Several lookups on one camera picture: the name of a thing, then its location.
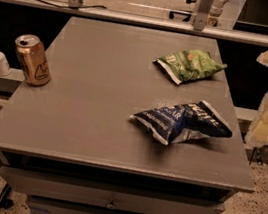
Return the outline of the blue chip bag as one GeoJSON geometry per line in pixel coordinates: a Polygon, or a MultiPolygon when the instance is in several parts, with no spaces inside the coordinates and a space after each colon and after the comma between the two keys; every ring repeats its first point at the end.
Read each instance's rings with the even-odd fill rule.
{"type": "Polygon", "coordinates": [[[229,123],[207,101],[148,109],[130,116],[163,145],[202,138],[230,138],[229,123]]]}

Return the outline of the orange soda can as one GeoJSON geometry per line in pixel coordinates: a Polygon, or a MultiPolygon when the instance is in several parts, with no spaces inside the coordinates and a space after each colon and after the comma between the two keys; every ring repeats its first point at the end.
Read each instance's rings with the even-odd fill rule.
{"type": "Polygon", "coordinates": [[[31,86],[45,85],[50,81],[44,44],[34,34],[20,35],[15,40],[17,58],[20,62],[25,80],[31,86]]]}

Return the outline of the green chip bag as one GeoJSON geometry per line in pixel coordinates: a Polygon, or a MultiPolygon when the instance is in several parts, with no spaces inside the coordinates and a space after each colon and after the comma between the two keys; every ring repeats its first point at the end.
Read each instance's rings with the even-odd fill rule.
{"type": "Polygon", "coordinates": [[[158,57],[158,63],[175,84],[200,80],[213,76],[226,68],[226,64],[218,63],[204,50],[183,50],[158,57]]]}

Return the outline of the upper grey drawer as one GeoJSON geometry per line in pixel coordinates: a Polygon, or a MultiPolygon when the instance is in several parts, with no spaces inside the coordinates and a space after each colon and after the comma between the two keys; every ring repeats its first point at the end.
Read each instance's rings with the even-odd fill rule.
{"type": "Polygon", "coordinates": [[[16,192],[141,214],[220,214],[222,203],[3,166],[16,192]]]}

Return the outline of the metal bracket right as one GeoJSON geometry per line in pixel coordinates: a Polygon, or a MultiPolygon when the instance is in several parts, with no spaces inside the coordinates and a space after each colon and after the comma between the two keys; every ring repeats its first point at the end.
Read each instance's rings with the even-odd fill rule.
{"type": "Polygon", "coordinates": [[[206,26],[213,1],[214,0],[196,0],[196,5],[194,6],[195,19],[193,20],[194,30],[202,31],[206,26]]]}

